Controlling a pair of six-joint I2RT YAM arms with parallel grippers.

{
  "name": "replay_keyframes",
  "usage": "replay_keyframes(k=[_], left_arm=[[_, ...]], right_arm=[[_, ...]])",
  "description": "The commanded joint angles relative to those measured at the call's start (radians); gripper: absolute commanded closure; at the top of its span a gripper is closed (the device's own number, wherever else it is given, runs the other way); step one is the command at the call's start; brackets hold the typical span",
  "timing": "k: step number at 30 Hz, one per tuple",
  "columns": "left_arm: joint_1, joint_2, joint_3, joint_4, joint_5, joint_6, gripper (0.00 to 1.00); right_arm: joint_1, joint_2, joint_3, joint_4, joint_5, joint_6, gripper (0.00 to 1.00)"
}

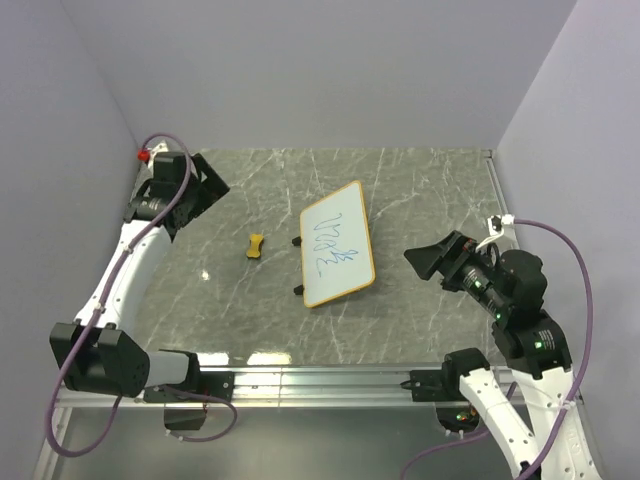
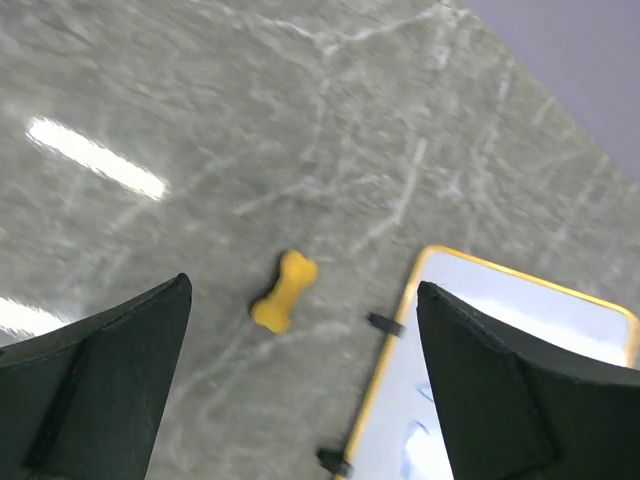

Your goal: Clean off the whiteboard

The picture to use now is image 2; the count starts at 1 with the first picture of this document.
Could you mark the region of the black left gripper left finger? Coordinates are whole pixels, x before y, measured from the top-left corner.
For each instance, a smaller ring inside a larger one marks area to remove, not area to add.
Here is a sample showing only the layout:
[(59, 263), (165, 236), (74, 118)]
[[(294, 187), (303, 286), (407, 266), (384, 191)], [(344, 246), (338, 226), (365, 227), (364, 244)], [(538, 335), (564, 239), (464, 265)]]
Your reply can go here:
[(144, 478), (191, 305), (192, 284), (181, 273), (2, 347), (2, 478)]

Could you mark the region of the yellow-framed whiteboard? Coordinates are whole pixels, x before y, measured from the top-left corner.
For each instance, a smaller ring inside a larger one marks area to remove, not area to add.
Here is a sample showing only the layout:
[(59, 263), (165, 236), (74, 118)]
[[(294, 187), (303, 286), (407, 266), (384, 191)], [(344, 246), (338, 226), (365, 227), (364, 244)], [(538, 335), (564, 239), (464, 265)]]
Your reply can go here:
[(368, 317), (386, 336), (370, 387), (345, 447), (321, 447), (316, 454), (335, 479), (457, 479), (422, 349), (421, 282), (548, 343), (639, 373), (639, 321), (629, 310), (444, 246), (428, 247), (397, 314)]

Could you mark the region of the yellow bone-shaped eraser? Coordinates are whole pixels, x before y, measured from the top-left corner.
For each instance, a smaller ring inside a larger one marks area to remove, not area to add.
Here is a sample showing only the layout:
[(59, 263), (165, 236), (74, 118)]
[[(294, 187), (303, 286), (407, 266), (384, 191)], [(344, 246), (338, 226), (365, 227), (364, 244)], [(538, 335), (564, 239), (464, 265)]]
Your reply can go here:
[(250, 308), (253, 321), (276, 335), (287, 332), (300, 295), (318, 276), (318, 266), (297, 250), (287, 250), (278, 263), (273, 286)]

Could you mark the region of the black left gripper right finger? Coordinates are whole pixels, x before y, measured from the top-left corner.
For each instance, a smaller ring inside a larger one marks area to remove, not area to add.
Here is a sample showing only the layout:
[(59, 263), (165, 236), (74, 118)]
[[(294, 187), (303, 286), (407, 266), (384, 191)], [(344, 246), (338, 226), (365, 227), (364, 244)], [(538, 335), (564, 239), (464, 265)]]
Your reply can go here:
[(431, 282), (417, 319), (457, 479), (636, 479), (639, 373), (488, 316)]

